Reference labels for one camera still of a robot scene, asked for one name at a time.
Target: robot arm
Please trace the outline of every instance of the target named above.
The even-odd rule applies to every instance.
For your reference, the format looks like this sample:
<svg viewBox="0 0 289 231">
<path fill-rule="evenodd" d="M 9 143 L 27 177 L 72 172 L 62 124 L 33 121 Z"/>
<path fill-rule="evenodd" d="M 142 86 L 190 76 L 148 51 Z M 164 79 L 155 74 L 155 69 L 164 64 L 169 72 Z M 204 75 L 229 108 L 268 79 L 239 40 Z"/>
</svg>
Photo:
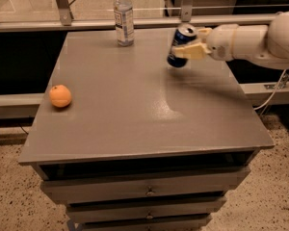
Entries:
<svg viewBox="0 0 289 231">
<path fill-rule="evenodd" d="M 198 30 L 198 39 L 173 48 L 178 58 L 215 60 L 247 60 L 253 64 L 289 69 L 289 12 L 279 14 L 267 25 L 221 25 Z"/>
</svg>

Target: bottle label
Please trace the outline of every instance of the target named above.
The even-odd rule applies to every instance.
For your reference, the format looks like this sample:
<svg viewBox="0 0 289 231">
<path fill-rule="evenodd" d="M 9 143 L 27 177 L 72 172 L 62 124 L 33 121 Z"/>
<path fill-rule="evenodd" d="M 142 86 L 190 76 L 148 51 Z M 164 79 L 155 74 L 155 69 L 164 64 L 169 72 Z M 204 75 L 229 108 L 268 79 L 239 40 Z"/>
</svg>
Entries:
<svg viewBox="0 0 289 231">
<path fill-rule="evenodd" d="M 117 38 L 119 41 L 132 41 L 134 39 L 133 10 L 126 12 L 115 11 Z"/>
</svg>

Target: dresser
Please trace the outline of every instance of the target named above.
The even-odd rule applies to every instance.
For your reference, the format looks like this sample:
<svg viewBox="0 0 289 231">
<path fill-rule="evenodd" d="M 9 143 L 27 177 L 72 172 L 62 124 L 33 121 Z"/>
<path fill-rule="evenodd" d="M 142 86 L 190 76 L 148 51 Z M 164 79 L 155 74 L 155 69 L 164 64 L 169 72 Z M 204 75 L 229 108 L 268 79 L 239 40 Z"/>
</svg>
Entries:
<svg viewBox="0 0 289 231">
<path fill-rule="evenodd" d="M 66 37 L 19 163 L 83 230 L 198 229 L 274 146 L 225 62 L 168 65 L 173 33 L 136 30 L 130 47 L 115 31 Z M 63 109 L 48 95 L 60 84 Z"/>
</svg>

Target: orange fruit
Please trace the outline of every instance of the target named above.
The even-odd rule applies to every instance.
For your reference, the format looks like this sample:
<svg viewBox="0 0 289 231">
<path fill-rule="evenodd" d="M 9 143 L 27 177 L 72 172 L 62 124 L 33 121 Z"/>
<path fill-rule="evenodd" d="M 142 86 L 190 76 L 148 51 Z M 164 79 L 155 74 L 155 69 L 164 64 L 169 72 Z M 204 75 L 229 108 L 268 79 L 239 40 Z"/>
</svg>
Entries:
<svg viewBox="0 0 289 231">
<path fill-rule="evenodd" d="M 53 106 L 62 108 L 70 104 L 71 93 L 64 85 L 57 85 L 49 91 L 49 98 Z"/>
</svg>

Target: clear water bottle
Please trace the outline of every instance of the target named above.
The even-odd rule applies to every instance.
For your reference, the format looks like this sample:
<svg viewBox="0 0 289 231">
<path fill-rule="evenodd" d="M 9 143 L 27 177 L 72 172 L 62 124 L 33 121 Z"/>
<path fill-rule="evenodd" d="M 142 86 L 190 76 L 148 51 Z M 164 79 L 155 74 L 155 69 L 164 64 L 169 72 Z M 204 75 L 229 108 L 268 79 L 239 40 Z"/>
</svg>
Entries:
<svg viewBox="0 0 289 231">
<path fill-rule="evenodd" d="M 128 46 L 134 43 L 133 4 L 131 0 L 115 0 L 115 22 L 118 44 Z"/>
</svg>

